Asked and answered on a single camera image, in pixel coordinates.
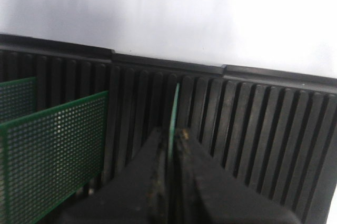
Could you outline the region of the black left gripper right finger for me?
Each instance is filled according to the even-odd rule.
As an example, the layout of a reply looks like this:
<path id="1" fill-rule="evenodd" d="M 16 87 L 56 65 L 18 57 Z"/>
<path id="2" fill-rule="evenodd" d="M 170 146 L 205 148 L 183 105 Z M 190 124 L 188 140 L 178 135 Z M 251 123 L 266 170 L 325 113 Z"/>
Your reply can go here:
<path id="1" fill-rule="evenodd" d="M 188 129 L 177 129 L 174 140 L 184 223 L 300 223 L 225 171 Z"/>

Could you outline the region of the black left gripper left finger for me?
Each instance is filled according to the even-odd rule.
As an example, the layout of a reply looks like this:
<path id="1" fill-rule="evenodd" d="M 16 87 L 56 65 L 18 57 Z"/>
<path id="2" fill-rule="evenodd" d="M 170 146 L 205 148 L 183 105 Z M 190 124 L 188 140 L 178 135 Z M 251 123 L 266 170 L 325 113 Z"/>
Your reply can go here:
<path id="1" fill-rule="evenodd" d="M 154 128 L 131 162 L 95 194 L 64 210 L 57 223 L 150 223 L 147 199 L 163 137 Z"/>

